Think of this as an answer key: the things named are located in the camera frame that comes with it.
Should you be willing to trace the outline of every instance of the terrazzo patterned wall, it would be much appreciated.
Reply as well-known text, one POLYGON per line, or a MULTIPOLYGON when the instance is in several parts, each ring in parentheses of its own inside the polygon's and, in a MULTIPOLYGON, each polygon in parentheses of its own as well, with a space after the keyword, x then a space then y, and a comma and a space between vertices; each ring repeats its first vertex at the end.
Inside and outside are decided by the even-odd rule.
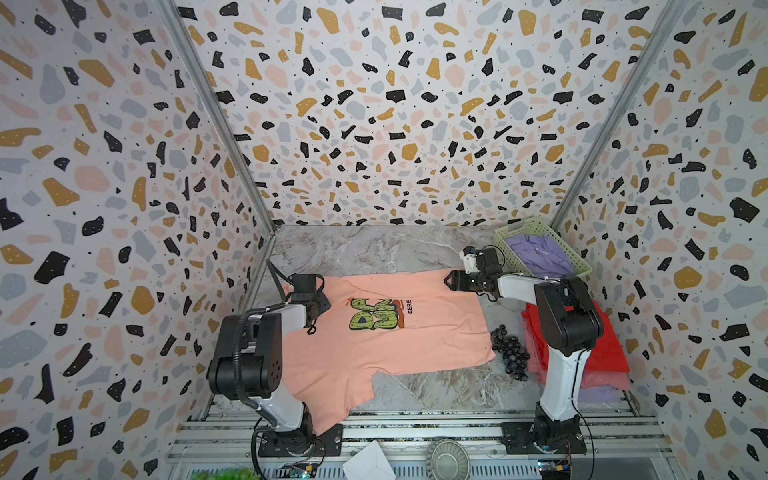
POLYGON ((661 6, 179 0, 278 224, 549 218, 661 6))
POLYGON ((691 2, 564 238, 689 478, 768 470, 768 2, 691 2))
POLYGON ((153 8, 0 3, 0 477, 158 478, 263 245, 153 8))

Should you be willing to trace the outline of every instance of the purple cloth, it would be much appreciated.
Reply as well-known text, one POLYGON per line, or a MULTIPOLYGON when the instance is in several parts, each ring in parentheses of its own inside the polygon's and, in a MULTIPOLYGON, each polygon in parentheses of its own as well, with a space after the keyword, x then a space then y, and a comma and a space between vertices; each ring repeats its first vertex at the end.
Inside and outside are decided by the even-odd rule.
POLYGON ((515 235, 506 242, 533 276, 562 278, 574 274, 571 259, 549 233, 542 237, 515 235))

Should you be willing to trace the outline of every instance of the peach t-shirt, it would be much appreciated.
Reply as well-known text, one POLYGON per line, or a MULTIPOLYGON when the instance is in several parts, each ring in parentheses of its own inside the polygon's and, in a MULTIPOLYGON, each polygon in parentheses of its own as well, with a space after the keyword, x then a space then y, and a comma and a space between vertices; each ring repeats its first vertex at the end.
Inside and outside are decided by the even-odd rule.
POLYGON ((283 380, 309 407, 318 435, 374 398, 376 372, 436 372, 494 358, 478 297, 449 290, 449 272, 326 277, 332 306, 315 334, 283 338, 283 380))

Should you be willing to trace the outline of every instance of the white envelope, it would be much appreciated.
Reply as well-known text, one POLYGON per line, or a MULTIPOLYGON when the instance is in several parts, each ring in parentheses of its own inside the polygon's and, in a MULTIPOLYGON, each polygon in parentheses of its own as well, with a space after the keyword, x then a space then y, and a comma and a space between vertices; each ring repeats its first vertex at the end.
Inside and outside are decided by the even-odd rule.
POLYGON ((345 462, 343 467, 348 480, 395 480, 396 477, 376 440, 345 462))

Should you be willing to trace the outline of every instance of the black mounting plate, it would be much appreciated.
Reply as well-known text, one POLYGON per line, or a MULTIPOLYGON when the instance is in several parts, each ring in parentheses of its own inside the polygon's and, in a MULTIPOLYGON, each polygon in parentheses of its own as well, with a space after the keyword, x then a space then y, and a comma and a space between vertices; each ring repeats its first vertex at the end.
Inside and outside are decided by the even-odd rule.
MULTIPOLYGON (((291 456, 285 448, 280 446, 280 442, 277 439, 275 432, 267 432, 264 434, 266 442, 261 442, 259 447, 260 458, 274 458, 274 457, 288 457, 291 456)), ((315 442, 315 452, 313 457, 322 457, 325 453, 326 457, 338 457, 341 455, 341 443, 344 440, 344 427, 341 424, 334 425, 327 432, 318 437, 315 442)))
MULTIPOLYGON (((541 451, 533 445, 533 422, 506 422, 502 423, 502 444, 507 449, 507 455, 540 455, 541 451)), ((567 454, 568 445, 571 443, 571 453, 587 453, 587 446, 583 439, 571 435, 549 445, 549 450, 557 450, 557 454, 567 454)))

